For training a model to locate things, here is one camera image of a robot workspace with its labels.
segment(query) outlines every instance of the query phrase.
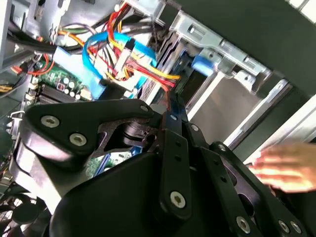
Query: black mounting arm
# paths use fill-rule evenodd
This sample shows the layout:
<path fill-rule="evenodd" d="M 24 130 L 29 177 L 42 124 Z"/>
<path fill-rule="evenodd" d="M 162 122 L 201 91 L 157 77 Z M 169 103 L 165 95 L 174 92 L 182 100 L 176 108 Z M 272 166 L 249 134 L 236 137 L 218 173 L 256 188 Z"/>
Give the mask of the black mounting arm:
<path fill-rule="evenodd" d="M 20 145 L 74 175 L 89 158 L 143 147 L 68 192 L 53 215 L 52 237 L 307 236 L 233 152 L 206 143 L 174 94 L 163 115 L 136 99 L 34 106 Z"/>

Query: black wire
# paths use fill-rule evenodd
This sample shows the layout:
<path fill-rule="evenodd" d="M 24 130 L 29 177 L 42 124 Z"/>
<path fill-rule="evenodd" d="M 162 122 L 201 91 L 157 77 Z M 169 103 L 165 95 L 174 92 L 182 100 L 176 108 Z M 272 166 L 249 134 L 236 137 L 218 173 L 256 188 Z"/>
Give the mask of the black wire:
<path fill-rule="evenodd" d="M 114 25 L 113 25 L 113 29 L 114 31 L 117 30 L 117 27 L 119 25 L 119 23 L 123 20 L 123 18 L 128 14 L 128 12 L 131 10 L 131 6 L 127 5 L 126 8 L 123 9 L 123 11 L 120 13 L 120 15 L 118 15 L 118 17 L 116 18 Z"/>
<path fill-rule="evenodd" d="M 106 17 L 104 17 L 103 19 L 101 19 L 100 21 L 98 21 L 97 23 L 95 23 L 94 25 L 92 25 L 91 27 L 96 29 L 102 25 L 104 25 L 107 21 L 109 21 L 111 15 L 107 15 Z M 82 32 L 80 32 L 79 34 L 74 34 L 74 35 L 80 35 L 80 34 L 85 34 L 87 32 L 89 32 L 89 30 L 87 30 L 86 28 L 74 28 L 75 30 L 82 30 Z"/>

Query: human hand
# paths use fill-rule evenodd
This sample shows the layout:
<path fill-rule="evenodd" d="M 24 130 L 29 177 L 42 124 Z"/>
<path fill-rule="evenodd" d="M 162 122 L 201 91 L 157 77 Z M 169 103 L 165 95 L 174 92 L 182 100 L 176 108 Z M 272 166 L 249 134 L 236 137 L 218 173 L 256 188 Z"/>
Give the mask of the human hand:
<path fill-rule="evenodd" d="M 316 145 L 294 143 L 269 147 L 249 169 L 262 183 L 287 193 L 316 190 Z"/>

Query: finger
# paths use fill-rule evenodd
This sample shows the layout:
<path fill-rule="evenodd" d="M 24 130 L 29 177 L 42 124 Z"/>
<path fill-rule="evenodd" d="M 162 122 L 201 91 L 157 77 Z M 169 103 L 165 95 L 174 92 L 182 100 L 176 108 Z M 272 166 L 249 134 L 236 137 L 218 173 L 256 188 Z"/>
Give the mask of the finger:
<path fill-rule="evenodd" d="M 254 172 L 262 174 L 301 175 L 302 168 L 298 163 L 256 163 L 251 167 Z"/>
<path fill-rule="evenodd" d="M 298 176 L 265 174 L 257 174 L 256 176 L 263 184 L 272 185 L 287 193 L 308 192 L 314 189 L 311 182 Z"/>
<path fill-rule="evenodd" d="M 295 156 L 302 150 L 302 143 L 291 143 L 291 144 L 282 144 L 271 146 L 261 151 L 262 156 Z"/>
<path fill-rule="evenodd" d="M 291 157 L 291 156 L 283 156 L 283 155 L 275 155 L 275 156 L 267 156 L 267 155 L 264 155 L 264 156 L 261 156 L 259 158 L 257 158 L 255 160 L 255 164 L 256 163 L 280 163 L 280 162 L 284 162 L 284 163 L 294 163 L 294 162 L 297 162 L 298 159 L 297 157 Z"/>

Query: screw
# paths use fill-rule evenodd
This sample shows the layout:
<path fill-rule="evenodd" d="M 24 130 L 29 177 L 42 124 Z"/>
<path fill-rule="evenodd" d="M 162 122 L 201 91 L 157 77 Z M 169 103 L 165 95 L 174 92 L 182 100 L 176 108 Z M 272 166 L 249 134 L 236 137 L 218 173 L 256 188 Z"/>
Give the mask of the screw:
<path fill-rule="evenodd" d="M 290 229 L 288 228 L 288 226 L 281 220 L 278 221 L 278 224 L 282 227 L 282 229 L 287 232 L 290 233 Z"/>
<path fill-rule="evenodd" d="M 222 144 L 220 144 L 218 147 L 219 147 L 219 149 L 221 149 L 222 151 L 224 151 L 224 152 L 226 151 L 226 148 L 225 148 Z"/>
<path fill-rule="evenodd" d="M 173 119 L 173 120 L 177 120 L 177 117 L 175 115 L 170 115 L 170 117 Z"/>
<path fill-rule="evenodd" d="M 78 147 L 84 146 L 87 143 L 86 137 L 80 133 L 74 133 L 70 135 L 69 140 L 72 144 Z"/>
<path fill-rule="evenodd" d="M 46 126 L 46 127 L 50 127 L 50 128 L 53 128 L 53 127 L 58 127 L 59 126 L 59 120 L 58 118 L 54 117 L 54 116 L 50 116 L 50 115 L 46 115 L 46 116 L 43 116 L 41 119 L 40 119 L 40 122 Z"/>
<path fill-rule="evenodd" d="M 143 106 L 143 105 L 142 105 L 140 108 L 141 108 L 143 111 L 148 112 L 148 108 L 147 108 L 146 106 Z"/>
<path fill-rule="evenodd" d="M 250 226 L 249 226 L 248 222 L 245 220 L 245 218 L 238 216 L 236 218 L 236 222 L 242 231 L 244 231 L 246 234 L 250 233 Z"/>
<path fill-rule="evenodd" d="M 184 208 L 186 205 L 186 200 L 184 199 L 184 196 L 177 191 L 173 191 L 170 194 L 170 200 L 173 203 L 173 205 L 180 209 Z"/>
<path fill-rule="evenodd" d="M 293 229 L 294 229 L 297 233 L 299 233 L 299 234 L 302 233 L 301 228 L 300 228 L 294 221 L 291 221 L 290 223 L 291 223 L 291 226 L 293 227 Z"/>
<path fill-rule="evenodd" d="M 198 127 L 197 127 L 196 125 L 194 125 L 194 124 L 191 125 L 191 128 L 192 128 L 195 132 L 198 131 Z"/>

